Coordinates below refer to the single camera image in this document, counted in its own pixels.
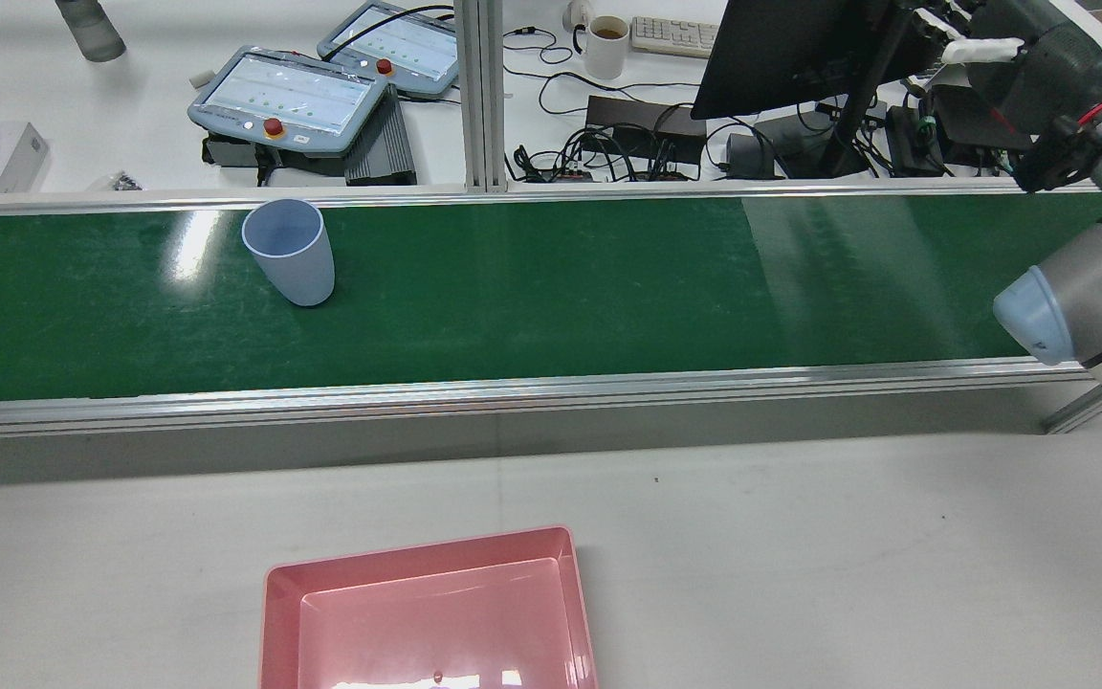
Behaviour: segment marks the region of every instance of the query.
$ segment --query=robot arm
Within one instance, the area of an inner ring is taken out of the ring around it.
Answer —
[[[1102,24],[1072,0],[970,1],[968,36],[1023,40],[968,80],[1019,131],[1039,134],[1015,170],[1027,192],[1091,176],[1102,191]],[[1102,218],[1000,293],[994,314],[1046,365],[1077,359],[1102,385]]]

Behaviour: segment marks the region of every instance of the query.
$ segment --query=monitor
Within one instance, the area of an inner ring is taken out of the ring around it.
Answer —
[[[333,62],[355,69],[375,69],[376,62],[385,57],[393,65],[392,73],[386,76],[398,90],[414,96],[440,95],[458,75],[456,31],[452,23],[420,14],[381,24],[399,12],[402,8],[398,6],[368,1],[321,40],[317,53],[322,57],[331,55],[349,40],[331,57]],[[377,25],[376,30],[354,39],[372,25]]]
[[[292,53],[241,47],[198,93],[188,115],[216,134],[302,153],[337,153],[355,141],[386,83]],[[274,120],[277,131],[268,131]]]
[[[919,4],[925,1],[730,0],[692,117],[749,115],[845,95],[834,127],[812,114],[760,129],[769,130],[790,176],[865,170],[852,139],[878,84],[927,69],[941,53],[940,44],[912,31]]]

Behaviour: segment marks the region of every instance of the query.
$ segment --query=coffee mug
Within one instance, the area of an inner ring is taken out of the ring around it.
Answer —
[[[594,18],[585,26],[585,49],[576,42],[576,34],[581,30],[582,26],[577,26],[572,32],[572,44],[579,54],[585,56],[585,71],[596,78],[615,78],[624,74],[628,44],[627,22],[607,14]]]

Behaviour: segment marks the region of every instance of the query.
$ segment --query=monitor stand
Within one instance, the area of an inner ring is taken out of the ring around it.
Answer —
[[[883,42],[861,71],[860,82],[849,91],[835,126],[830,115],[802,112],[757,127],[777,148],[777,161],[792,179],[835,179],[869,169],[865,158],[853,151],[853,139],[866,117],[866,108],[878,93],[883,75],[896,57],[905,34],[912,28],[914,1],[893,0],[879,26]]]

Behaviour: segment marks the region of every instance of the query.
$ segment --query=blue cap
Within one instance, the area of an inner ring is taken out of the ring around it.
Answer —
[[[994,298],[993,315],[1024,349],[1046,365],[1074,358],[1066,315],[1039,266],[1031,266]]]

